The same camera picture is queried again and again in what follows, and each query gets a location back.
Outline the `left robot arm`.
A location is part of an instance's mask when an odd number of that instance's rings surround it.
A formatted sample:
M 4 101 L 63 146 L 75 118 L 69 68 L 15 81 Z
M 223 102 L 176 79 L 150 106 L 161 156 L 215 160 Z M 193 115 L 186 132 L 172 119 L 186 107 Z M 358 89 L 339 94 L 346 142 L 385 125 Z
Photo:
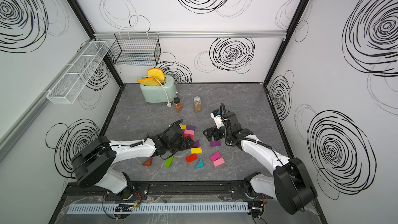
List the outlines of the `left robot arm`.
M 168 151 L 174 155 L 191 149 L 194 140 L 185 136 L 179 125 L 182 122 L 180 119 L 160 134 L 148 134 L 141 140 L 111 141 L 99 136 L 71 159 L 77 185 L 80 188 L 100 187 L 128 200 L 136 193 L 135 186 L 126 173 L 117 172 L 111 166 L 133 158 L 152 158 Z

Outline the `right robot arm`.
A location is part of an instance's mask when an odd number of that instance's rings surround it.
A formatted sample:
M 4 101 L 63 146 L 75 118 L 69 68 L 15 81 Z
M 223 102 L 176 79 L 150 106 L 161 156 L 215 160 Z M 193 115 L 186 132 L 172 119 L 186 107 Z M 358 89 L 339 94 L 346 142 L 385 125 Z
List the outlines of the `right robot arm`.
M 208 141 L 224 139 L 228 146 L 238 147 L 250 154 L 272 174 L 251 174 L 247 178 L 247 195 L 252 198 L 257 195 L 275 198 L 291 215 L 317 199 L 314 183 L 302 160 L 284 156 L 260 141 L 251 130 L 241 126 L 234 112 L 215 110 L 210 116 L 215 126 L 203 132 Z

